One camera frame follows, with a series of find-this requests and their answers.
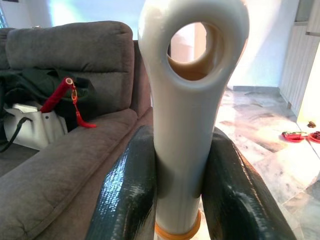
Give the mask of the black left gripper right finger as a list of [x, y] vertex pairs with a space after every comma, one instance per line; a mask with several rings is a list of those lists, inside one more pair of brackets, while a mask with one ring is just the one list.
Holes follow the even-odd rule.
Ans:
[[212, 240], [294, 240], [296, 236], [260, 174], [215, 128], [201, 190]]

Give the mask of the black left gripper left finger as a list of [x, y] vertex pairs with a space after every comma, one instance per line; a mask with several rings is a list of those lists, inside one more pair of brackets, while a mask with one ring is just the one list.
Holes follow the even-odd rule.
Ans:
[[105, 176], [85, 238], [152, 240], [156, 206], [154, 134], [143, 125]]

